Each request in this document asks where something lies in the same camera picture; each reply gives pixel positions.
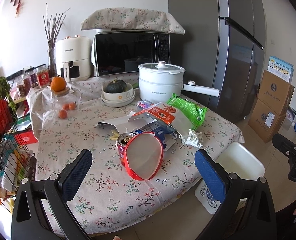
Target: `stacked plate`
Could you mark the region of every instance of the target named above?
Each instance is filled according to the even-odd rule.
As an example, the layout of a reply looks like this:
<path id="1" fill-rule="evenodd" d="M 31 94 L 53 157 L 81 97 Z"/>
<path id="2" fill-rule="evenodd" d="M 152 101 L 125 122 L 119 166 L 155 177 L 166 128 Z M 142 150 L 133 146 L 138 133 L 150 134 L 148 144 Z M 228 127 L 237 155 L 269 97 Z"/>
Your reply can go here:
<path id="1" fill-rule="evenodd" d="M 110 101 L 110 100 L 107 100 L 104 97 L 104 94 L 102 93 L 101 94 L 101 99 L 102 99 L 103 103 L 106 106 L 109 106 L 109 107 L 122 107 L 122 106 L 126 106 L 126 105 L 130 104 L 134 100 L 136 94 L 135 94 L 134 91 L 132 91 L 132 93 L 133 93 L 132 96 L 130 96 L 128 98 L 125 98 L 123 100 L 118 100 L 118 101 Z"/>

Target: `gray refrigerator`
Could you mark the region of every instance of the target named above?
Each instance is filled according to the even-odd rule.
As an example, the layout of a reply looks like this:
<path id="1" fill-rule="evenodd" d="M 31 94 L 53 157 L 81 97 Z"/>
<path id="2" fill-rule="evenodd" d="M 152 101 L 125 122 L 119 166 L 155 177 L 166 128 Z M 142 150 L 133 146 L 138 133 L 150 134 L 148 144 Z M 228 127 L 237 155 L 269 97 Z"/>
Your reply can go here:
<path id="1" fill-rule="evenodd" d="M 185 35 L 171 35 L 171 63 L 184 81 L 217 88 L 219 97 L 186 92 L 231 122 L 250 113 L 260 82 L 266 43 L 262 0 L 168 0 Z"/>

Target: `red can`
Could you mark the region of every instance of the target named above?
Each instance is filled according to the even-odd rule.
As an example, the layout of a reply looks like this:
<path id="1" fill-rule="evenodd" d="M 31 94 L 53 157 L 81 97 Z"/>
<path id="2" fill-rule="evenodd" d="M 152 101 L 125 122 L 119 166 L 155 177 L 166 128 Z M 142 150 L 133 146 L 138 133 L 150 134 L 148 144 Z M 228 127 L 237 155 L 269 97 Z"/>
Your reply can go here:
<path id="1" fill-rule="evenodd" d="M 126 133 L 119 135 L 119 137 L 117 139 L 119 158 L 120 158 L 120 162 L 123 166 L 125 166 L 125 162 L 124 162 L 125 147 L 126 147 L 127 143 L 135 136 L 136 135 L 134 133 L 126 132 Z"/>

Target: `floor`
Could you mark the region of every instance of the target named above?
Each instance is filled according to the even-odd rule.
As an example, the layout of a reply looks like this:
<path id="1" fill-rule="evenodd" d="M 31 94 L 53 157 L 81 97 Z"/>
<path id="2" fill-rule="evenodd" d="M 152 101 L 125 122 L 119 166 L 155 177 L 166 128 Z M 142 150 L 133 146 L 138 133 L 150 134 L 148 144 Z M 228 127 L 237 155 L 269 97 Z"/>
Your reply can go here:
<path id="1" fill-rule="evenodd" d="M 288 158 L 276 150 L 272 142 L 263 143 L 248 126 L 248 118 L 236 125 L 245 137 L 243 144 L 264 165 L 275 210 L 283 209 L 296 200 L 296 183 L 287 178 Z M 296 144 L 296 132 L 292 125 L 283 124 L 279 133 Z M 96 237 L 112 240 L 116 235 L 123 240 L 194 240 L 209 222 L 210 215 L 194 195 L 195 185 L 175 203 L 152 217 L 124 230 Z"/>

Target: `box logo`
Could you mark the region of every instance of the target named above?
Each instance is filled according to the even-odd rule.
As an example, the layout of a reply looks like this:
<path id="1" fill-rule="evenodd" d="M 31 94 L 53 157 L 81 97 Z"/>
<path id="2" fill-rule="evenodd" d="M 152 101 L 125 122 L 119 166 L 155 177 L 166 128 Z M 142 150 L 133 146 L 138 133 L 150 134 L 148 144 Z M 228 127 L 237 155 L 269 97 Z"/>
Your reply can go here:
<path id="1" fill-rule="evenodd" d="M 271 84 L 271 90 L 274 92 L 277 90 L 277 85 L 275 83 Z"/>
<path id="2" fill-rule="evenodd" d="M 267 115 L 266 115 L 265 113 L 263 113 L 263 114 L 261 115 L 261 119 L 262 119 L 263 121 L 265 121 L 265 120 L 267 119 Z"/>

